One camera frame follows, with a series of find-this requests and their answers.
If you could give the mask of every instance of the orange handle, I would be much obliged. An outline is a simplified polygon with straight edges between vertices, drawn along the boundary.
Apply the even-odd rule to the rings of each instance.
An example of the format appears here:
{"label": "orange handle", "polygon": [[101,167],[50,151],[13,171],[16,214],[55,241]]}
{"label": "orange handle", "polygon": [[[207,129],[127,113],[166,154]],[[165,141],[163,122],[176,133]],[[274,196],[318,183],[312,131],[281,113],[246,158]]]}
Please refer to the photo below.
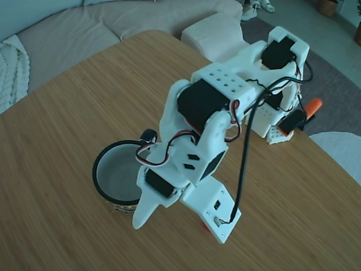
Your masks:
{"label": "orange handle", "polygon": [[316,113],[318,109],[322,106],[322,101],[319,98],[312,99],[306,106],[305,111],[307,114],[307,119],[310,119]]}

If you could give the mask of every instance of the wicker basket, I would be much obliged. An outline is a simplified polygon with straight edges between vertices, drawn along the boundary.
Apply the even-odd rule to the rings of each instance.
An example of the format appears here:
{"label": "wicker basket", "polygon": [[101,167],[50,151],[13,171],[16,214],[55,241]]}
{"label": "wicker basket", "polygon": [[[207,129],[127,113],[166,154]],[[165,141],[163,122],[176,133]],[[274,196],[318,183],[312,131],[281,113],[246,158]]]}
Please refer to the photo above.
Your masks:
{"label": "wicker basket", "polygon": [[337,2],[332,0],[318,0],[317,10],[326,17],[332,17],[337,8]]}
{"label": "wicker basket", "polygon": [[361,23],[359,23],[359,27],[357,28],[355,41],[357,42],[358,45],[361,46]]}

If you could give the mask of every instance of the white knit blanket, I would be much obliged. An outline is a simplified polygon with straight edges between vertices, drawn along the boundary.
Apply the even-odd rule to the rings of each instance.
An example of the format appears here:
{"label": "white knit blanket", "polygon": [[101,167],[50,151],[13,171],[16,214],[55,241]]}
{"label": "white knit blanket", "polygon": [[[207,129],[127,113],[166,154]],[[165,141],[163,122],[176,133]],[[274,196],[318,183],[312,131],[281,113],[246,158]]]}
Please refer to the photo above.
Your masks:
{"label": "white knit blanket", "polygon": [[29,56],[17,35],[0,42],[0,114],[27,95],[29,75]]}

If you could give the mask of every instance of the wooden table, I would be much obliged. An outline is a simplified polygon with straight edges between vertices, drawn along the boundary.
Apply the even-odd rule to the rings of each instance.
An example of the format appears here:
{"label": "wooden table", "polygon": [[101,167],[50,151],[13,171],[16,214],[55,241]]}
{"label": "wooden table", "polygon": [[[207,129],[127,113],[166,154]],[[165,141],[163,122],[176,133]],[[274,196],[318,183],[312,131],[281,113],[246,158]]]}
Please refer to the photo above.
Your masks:
{"label": "wooden table", "polygon": [[[208,63],[145,32],[1,115],[1,270],[360,270],[361,189],[302,132],[272,146],[252,135],[243,215],[226,244],[180,203],[134,230],[132,214],[97,194],[98,153],[157,129],[170,86]],[[215,174],[233,196],[242,144]]]}

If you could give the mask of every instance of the cylindrical container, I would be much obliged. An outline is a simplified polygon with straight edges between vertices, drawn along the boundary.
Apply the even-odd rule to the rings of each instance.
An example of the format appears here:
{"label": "cylindrical container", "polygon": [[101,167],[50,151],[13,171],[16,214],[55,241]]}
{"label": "cylindrical container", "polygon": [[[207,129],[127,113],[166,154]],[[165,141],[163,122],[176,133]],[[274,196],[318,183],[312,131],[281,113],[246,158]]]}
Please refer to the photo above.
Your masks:
{"label": "cylindrical container", "polygon": [[361,46],[361,23],[359,23],[359,27],[357,28],[355,41],[357,42],[358,45]]}
{"label": "cylindrical container", "polygon": [[[136,150],[155,142],[157,133],[146,130],[139,141],[125,140],[106,147],[95,159],[93,183],[98,193],[120,211],[134,212],[142,193],[137,186],[141,163],[135,158]],[[145,158],[149,152],[142,152]]]}
{"label": "cylindrical container", "polygon": [[336,0],[318,0],[317,10],[326,17],[333,17],[336,13]]}

